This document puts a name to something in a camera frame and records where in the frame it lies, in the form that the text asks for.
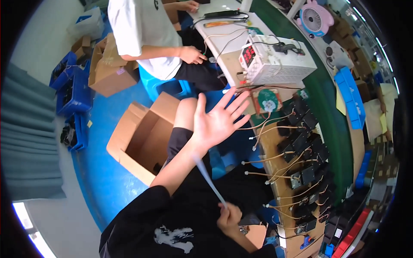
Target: yellow paper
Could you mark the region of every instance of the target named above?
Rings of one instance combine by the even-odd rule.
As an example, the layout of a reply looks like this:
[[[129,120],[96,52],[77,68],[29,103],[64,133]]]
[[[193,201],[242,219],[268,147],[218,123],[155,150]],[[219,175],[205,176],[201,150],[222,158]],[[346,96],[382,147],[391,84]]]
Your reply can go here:
[[[380,116],[380,123],[382,124],[383,133],[387,132],[387,121],[384,113]]]
[[[336,84],[336,91],[337,91],[336,107],[338,111],[340,111],[343,115],[346,115],[346,104],[344,103],[343,96],[341,95],[340,89],[338,88],[337,84]]]

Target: person in white t-shirt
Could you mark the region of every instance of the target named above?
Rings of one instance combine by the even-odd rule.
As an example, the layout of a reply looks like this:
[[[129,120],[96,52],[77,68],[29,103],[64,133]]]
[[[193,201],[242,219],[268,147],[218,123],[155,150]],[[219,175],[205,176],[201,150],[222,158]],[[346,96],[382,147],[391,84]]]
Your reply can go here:
[[[202,36],[191,28],[176,31],[168,13],[196,12],[195,1],[162,4],[161,0],[110,0],[107,9],[119,55],[136,60],[160,80],[187,80],[200,91],[221,90],[226,80],[209,66]]]
[[[363,128],[364,142],[372,142],[383,133],[380,116],[386,115],[386,139],[393,141],[394,100],[398,98],[396,87],[390,83],[381,83],[376,88],[377,99],[363,103],[366,112],[366,123]]]

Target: hand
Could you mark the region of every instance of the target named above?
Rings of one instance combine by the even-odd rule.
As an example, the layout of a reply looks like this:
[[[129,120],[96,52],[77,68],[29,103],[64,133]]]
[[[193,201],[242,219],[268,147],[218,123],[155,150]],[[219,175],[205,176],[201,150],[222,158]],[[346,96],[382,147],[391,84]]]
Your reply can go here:
[[[386,104],[380,103],[380,109],[382,110],[383,114],[386,114]]]
[[[195,1],[185,1],[185,2],[177,2],[178,5],[177,10],[178,11],[188,11],[191,13],[196,13],[199,8],[199,3]]]
[[[226,236],[230,237],[240,232],[238,223],[241,221],[242,212],[234,204],[227,202],[227,205],[228,209],[225,209],[222,203],[218,204],[218,207],[221,208],[221,216],[217,220],[216,225]]]
[[[178,57],[187,64],[202,64],[204,60],[207,60],[207,57],[194,46],[180,47]]]
[[[199,94],[194,115],[194,134],[192,135],[199,146],[210,149],[220,144],[249,120],[250,115],[246,115],[234,123],[248,107],[249,101],[243,103],[249,97],[248,91],[243,92],[225,108],[236,90],[236,87],[232,87],[208,114],[205,113],[207,102],[205,95]]]

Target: curtain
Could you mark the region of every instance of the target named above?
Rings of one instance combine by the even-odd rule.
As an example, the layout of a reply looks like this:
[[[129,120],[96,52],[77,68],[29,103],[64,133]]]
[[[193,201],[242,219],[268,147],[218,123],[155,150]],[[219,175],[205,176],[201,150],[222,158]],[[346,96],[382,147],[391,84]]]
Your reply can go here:
[[[1,167],[13,201],[65,198],[55,135],[55,90],[10,64],[1,94]]]

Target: fan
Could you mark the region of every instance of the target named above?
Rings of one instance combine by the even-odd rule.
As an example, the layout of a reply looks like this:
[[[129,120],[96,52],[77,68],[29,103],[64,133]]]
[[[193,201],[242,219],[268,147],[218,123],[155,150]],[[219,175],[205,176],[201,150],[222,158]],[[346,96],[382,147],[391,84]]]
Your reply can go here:
[[[324,36],[328,28],[334,24],[333,16],[315,0],[307,0],[300,10],[297,24],[308,33],[309,38]]]

